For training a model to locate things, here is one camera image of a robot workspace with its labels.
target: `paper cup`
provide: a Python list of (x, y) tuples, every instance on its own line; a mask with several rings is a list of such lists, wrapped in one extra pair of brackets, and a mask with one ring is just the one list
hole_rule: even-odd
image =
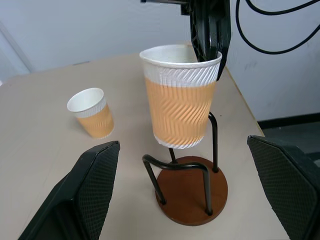
[(104, 91), (100, 88), (88, 88), (78, 92), (70, 98), (66, 106), (93, 138), (105, 138), (114, 129), (112, 114)]
[(168, 148), (197, 145), (205, 135), (222, 54), (197, 62), (191, 45), (165, 45), (140, 57), (154, 137)]

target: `table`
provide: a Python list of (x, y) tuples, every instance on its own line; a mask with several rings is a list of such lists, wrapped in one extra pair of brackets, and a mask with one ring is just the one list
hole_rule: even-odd
[[(104, 90), (114, 117), (114, 131), (106, 139), (92, 139), (67, 110), (70, 97), (91, 87)], [(170, 154), (153, 136), (137, 54), (10, 79), (0, 87), (2, 238), (19, 237), (83, 152), (119, 140), (113, 196), (101, 240), (289, 239), (264, 194), (247, 146), (248, 135), (263, 133), (227, 69), (217, 83), (211, 112), (218, 123), (218, 165), (227, 179), (228, 199), (216, 219), (190, 227), (171, 221), (160, 210), (142, 162), (144, 154), (169, 162)], [(176, 157), (212, 160), (211, 141), (208, 123), (202, 142), (176, 150)]]

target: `white wall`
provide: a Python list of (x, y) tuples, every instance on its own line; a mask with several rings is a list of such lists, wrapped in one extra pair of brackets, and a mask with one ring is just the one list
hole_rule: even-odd
[(140, 0), (2, 0), (0, 21), (35, 71), (190, 39), (178, 5)]
[[(320, 33), (284, 55), (247, 46), (235, 23), (228, 68), (258, 120), (320, 112)], [(308, 0), (253, 0), (266, 11)], [(241, 0), (240, 23), (247, 38), (270, 51), (287, 49), (320, 23), (320, 3), (299, 12), (263, 16)], [(0, 22), (20, 46), (33, 71), (137, 53), (153, 46), (190, 41), (189, 17), (178, 5), (140, 0), (2, 0)]]
[[(253, 0), (266, 11), (280, 11), (308, 0)], [(232, 39), (227, 66), (257, 120), (320, 112), (320, 32), (300, 48), (266, 55), (250, 48), (236, 27), (232, 3)], [(286, 15), (264, 16), (240, 1), (240, 24), (247, 39), (268, 51), (304, 40), (320, 24), (320, 2)]]

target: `metal rod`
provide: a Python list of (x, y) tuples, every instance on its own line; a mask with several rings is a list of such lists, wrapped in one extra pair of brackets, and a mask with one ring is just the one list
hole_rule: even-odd
[(170, 156), (171, 156), (171, 160), (172, 160), (172, 164), (177, 164), (177, 160), (176, 160), (176, 156), (175, 156), (175, 152), (172, 148), (169, 147), (169, 152), (170, 152)]
[(211, 216), (213, 214), (211, 206), (211, 191), (210, 191), (210, 175), (208, 171), (202, 171), (203, 185), (205, 194), (205, 213)]
[(212, 155), (213, 155), (213, 168), (214, 173), (219, 172), (218, 168), (218, 124), (212, 112), (209, 112), (209, 119), (212, 125)]
[(158, 181), (152, 171), (150, 164), (156, 166), (160, 169), (166, 170), (189, 170), (189, 169), (200, 169), (202, 170), (203, 175), (203, 185), (204, 185), (204, 194), (205, 194), (205, 212), (209, 216), (213, 214), (212, 205), (211, 205), (211, 188), (210, 188), (210, 173), (209, 169), (200, 162), (188, 162), (188, 163), (165, 163), (159, 161), (152, 156), (146, 154), (142, 157), (144, 166), (150, 176), (150, 179), (155, 188), (156, 194), (160, 198), (162, 204), (166, 204), (165, 197), (159, 187)]
[(145, 161), (145, 160), (143, 160), (143, 163), (144, 163), (144, 166), (145, 166), (145, 168), (146, 168), (146, 171), (147, 171), (148, 174), (149, 174), (149, 177), (150, 177), (150, 179), (151, 179), (151, 182), (152, 182), (152, 184), (153, 184), (153, 186), (154, 186), (155, 192), (156, 192), (156, 194), (158, 195), (158, 197), (160, 198), (160, 203), (161, 203), (162, 205), (165, 205), (165, 204), (167, 203), (167, 201), (166, 201), (166, 199), (165, 199), (165, 197), (164, 197), (164, 194), (162, 193), (162, 191), (161, 191), (161, 189), (160, 189), (160, 186), (159, 186), (159, 184), (158, 184), (158, 181), (157, 181), (157, 179), (156, 179), (156, 176), (155, 176), (155, 174), (154, 174), (154, 171), (152, 171), (152, 168), (151, 168), (151, 166), (150, 166), (150, 163), (149, 163), (148, 161)]

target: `round wooden base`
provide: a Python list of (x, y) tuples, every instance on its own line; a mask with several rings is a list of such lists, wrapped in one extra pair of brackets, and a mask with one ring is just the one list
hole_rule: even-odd
[(178, 224), (188, 226), (203, 225), (216, 218), (224, 209), (228, 185), (223, 172), (214, 173), (213, 163), (198, 156), (185, 156), (177, 159), (179, 164), (198, 162), (210, 170), (211, 205), (213, 214), (205, 213), (205, 187), (203, 173), (199, 169), (162, 170), (157, 178), (160, 189), (166, 199), (162, 205), (156, 195), (156, 200), (165, 215)]

